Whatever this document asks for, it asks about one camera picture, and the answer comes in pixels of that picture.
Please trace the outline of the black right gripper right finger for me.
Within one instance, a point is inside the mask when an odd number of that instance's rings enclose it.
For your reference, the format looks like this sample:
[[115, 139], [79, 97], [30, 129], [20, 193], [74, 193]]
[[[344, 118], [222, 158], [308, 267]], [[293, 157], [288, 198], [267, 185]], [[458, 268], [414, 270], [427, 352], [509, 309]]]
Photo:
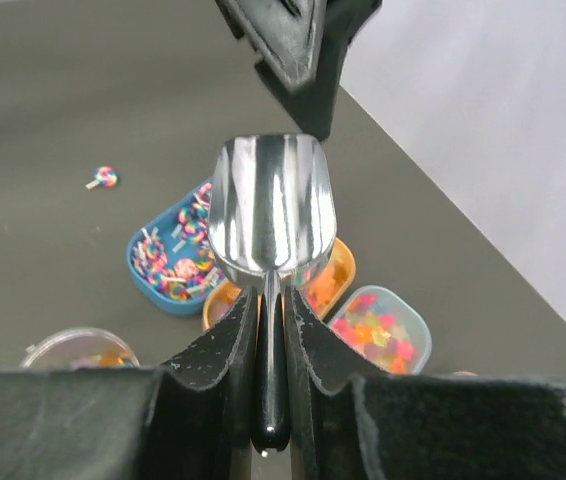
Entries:
[[285, 293], [296, 479], [566, 479], [566, 383], [390, 375]]

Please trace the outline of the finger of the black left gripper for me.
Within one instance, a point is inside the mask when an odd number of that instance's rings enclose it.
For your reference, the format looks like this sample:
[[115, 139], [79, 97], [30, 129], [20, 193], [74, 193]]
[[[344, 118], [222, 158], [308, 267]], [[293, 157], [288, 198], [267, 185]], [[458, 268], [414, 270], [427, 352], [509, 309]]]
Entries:
[[350, 44], [381, 0], [219, 0], [236, 39], [260, 55], [255, 70], [299, 129], [323, 142], [331, 133]]

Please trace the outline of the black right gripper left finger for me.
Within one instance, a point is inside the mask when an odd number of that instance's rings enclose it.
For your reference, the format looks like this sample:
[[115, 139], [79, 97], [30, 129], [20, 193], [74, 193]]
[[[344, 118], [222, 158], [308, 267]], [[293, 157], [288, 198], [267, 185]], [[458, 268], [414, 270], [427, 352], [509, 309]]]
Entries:
[[0, 479], [247, 479], [257, 294], [154, 368], [0, 371]]

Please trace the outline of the silver metal scoop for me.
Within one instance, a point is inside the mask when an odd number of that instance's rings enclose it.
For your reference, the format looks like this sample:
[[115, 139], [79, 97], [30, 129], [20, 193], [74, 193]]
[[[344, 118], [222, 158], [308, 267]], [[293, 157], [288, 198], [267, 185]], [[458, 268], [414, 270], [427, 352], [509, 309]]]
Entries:
[[251, 437], [262, 453], [290, 438], [283, 293], [325, 268], [337, 220], [326, 155], [302, 133], [226, 141], [212, 175], [208, 240], [218, 266], [260, 295]]

